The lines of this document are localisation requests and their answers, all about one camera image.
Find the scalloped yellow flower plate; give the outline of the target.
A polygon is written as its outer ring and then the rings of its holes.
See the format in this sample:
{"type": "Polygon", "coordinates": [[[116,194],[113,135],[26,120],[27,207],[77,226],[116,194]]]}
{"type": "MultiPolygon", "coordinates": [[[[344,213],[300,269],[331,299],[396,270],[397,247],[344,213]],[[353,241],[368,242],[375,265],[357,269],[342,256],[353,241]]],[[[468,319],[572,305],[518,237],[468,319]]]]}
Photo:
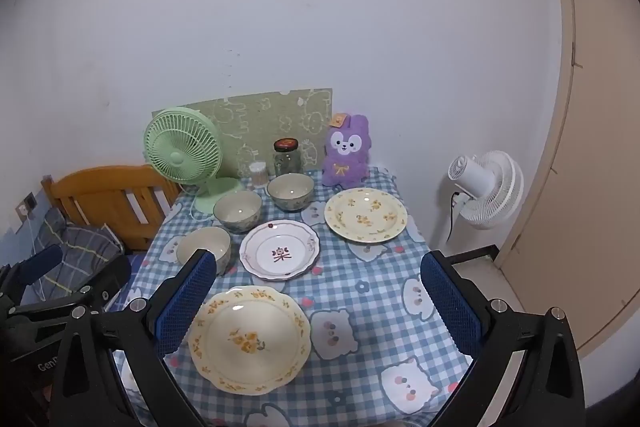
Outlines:
{"type": "Polygon", "coordinates": [[[210,298],[195,315],[188,347],[198,373],[234,395],[265,395],[306,364],[310,323],[288,295],[239,286],[210,298]]]}

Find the ceramic bowl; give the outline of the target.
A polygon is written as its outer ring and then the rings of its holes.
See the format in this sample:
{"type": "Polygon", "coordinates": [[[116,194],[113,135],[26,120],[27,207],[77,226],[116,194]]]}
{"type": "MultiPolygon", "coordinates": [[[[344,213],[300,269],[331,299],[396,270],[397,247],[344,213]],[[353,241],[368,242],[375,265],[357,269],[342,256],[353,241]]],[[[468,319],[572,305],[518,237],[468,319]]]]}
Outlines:
{"type": "Polygon", "coordinates": [[[218,227],[206,227],[184,236],[180,239],[176,254],[180,265],[185,265],[199,249],[214,255],[218,277],[227,271],[231,260],[231,237],[227,231],[218,227]]]}
{"type": "Polygon", "coordinates": [[[214,217],[229,232],[246,233],[256,227],[262,217],[262,199],[247,190],[229,193],[216,202],[214,217]]]}
{"type": "Polygon", "coordinates": [[[283,211],[302,211],[314,198],[314,180],[303,173],[285,173],[271,180],[266,192],[283,211]]]}

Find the white plate red pattern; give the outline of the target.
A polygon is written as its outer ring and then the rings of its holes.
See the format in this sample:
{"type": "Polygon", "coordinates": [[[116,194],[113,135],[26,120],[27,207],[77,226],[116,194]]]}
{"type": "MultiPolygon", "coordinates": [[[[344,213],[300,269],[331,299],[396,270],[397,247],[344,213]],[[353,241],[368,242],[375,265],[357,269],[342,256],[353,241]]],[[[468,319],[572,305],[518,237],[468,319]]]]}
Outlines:
{"type": "Polygon", "coordinates": [[[308,271],[320,255],[317,233],[303,222],[274,220],[248,232],[239,249],[243,268],[265,281],[287,281],[308,271]]]}

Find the beaded yellow flower plate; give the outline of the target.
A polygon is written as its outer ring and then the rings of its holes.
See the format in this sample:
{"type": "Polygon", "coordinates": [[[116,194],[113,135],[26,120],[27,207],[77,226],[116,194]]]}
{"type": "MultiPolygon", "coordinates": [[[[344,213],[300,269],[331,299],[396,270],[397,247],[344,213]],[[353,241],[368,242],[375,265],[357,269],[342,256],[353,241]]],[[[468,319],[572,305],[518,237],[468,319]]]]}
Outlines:
{"type": "Polygon", "coordinates": [[[408,225],[408,211],[395,196],[357,187],[335,194],[324,207],[326,225],[343,239],[360,244],[385,243],[408,225]]]}

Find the grey plaid pillow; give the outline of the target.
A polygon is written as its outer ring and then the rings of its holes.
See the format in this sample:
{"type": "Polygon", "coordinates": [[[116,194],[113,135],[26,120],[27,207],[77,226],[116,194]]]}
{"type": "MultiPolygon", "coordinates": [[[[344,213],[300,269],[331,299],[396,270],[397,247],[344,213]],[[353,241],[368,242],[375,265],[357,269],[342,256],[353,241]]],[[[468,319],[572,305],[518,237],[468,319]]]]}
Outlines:
{"type": "Polygon", "coordinates": [[[58,208],[50,208],[44,215],[38,233],[32,239],[32,254],[52,245],[61,248],[62,259],[34,284],[40,301],[70,295],[125,251],[122,242],[106,225],[102,228],[75,225],[58,208]]]}

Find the wooden bed headboard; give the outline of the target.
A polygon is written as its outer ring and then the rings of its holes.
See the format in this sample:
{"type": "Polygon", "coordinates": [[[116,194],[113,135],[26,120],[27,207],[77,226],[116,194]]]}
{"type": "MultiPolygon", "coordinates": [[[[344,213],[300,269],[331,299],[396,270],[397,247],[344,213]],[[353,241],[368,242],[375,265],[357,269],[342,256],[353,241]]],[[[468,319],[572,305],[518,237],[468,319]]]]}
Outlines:
{"type": "Polygon", "coordinates": [[[166,218],[160,201],[172,205],[178,184],[152,167],[104,166],[79,170],[41,185],[49,202],[75,225],[106,225],[130,251],[147,251],[166,218]]]}

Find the blue checkered tablecloth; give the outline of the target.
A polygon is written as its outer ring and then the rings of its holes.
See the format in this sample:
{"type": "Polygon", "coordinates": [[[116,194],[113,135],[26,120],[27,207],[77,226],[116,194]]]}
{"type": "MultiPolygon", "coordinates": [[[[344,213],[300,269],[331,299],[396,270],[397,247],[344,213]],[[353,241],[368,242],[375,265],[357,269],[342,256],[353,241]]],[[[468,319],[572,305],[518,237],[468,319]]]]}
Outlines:
{"type": "Polygon", "coordinates": [[[258,397],[215,388],[187,347],[166,360],[182,391],[211,426],[426,426],[470,366],[420,283],[425,239],[408,225],[396,239],[359,246],[323,219],[332,197],[314,189],[297,220],[316,231],[320,255],[278,291],[304,310],[311,355],[286,386],[258,397]]]}

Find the green desk fan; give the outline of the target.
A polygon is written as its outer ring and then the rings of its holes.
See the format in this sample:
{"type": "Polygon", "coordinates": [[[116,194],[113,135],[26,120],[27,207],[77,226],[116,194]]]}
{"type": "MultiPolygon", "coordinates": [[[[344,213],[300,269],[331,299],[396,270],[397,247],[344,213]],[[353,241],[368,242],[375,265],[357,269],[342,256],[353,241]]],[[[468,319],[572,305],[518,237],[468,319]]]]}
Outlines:
{"type": "Polygon", "coordinates": [[[221,197],[243,190],[240,180],[221,178],[224,154],[213,121],[189,107],[156,113],[143,133],[143,154],[167,180],[196,188],[193,206],[211,215],[221,197]]]}

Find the toothpick container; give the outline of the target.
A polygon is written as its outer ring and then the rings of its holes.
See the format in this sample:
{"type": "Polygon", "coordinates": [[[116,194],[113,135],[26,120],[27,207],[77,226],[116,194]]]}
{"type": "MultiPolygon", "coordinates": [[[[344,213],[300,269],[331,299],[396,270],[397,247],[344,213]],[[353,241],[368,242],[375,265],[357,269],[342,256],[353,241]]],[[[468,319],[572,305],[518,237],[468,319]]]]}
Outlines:
{"type": "Polygon", "coordinates": [[[250,181],[254,187],[264,187],[269,183],[269,171],[265,161],[253,161],[248,169],[250,169],[250,181]]]}

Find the white floor fan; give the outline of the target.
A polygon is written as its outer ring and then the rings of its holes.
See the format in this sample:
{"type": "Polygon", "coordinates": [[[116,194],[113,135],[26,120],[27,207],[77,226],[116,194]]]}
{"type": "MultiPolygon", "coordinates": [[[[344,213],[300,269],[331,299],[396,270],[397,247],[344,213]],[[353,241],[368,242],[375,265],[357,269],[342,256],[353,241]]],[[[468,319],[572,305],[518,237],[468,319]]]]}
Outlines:
{"type": "Polygon", "coordinates": [[[522,169],[502,150],[480,157],[460,155],[451,161],[447,176],[457,187],[451,197],[450,230],[459,219],[477,230],[493,229],[509,220],[521,204],[522,169]]]}

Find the glass jar black lid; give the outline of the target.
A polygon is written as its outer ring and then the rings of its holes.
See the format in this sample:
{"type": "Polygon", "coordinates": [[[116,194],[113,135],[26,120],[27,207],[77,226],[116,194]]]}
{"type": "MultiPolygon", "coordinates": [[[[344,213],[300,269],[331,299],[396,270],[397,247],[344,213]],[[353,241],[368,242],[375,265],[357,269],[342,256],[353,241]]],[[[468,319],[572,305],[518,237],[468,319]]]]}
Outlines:
{"type": "Polygon", "coordinates": [[[302,156],[300,156],[296,139],[281,138],[273,143],[273,150],[273,166],[276,176],[303,172],[302,156]]]}

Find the purple plush bunny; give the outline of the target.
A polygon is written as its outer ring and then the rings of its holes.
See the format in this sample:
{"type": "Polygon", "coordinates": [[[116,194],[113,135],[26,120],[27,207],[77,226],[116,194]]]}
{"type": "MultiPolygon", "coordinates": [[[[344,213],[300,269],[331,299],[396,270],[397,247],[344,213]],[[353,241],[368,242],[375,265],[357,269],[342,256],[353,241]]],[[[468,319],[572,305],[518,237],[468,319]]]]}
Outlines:
{"type": "Polygon", "coordinates": [[[371,137],[364,115],[335,114],[326,132],[322,184],[343,190],[363,184],[369,176],[371,137]]]}

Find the wall power socket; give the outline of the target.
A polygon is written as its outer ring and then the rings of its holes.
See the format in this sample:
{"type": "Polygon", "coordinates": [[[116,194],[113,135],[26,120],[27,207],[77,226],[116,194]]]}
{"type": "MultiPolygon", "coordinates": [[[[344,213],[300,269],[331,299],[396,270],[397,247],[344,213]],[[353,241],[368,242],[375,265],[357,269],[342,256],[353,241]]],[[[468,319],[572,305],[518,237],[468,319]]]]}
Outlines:
{"type": "Polygon", "coordinates": [[[22,222],[30,219],[37,207],[38,202],[34,193],[29,192],[27,196],[15,207],[17,216],[22,222]]]}

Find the green cartoon wall mat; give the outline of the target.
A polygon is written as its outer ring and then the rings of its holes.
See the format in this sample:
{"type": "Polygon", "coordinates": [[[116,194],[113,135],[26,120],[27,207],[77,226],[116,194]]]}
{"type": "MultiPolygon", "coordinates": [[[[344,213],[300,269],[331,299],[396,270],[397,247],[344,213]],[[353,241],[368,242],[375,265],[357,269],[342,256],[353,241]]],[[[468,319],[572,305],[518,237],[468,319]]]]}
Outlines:
{"type": "Polygon", "coordinates": [[[213,121],[222,148],[221,176],[247,178],[263,161],[274,173],[273,143],[298,141],[304,170],[322,166],[324,140],[333,115],[330,88],[274,91],[216,98],[189,105],[213,121]]]}

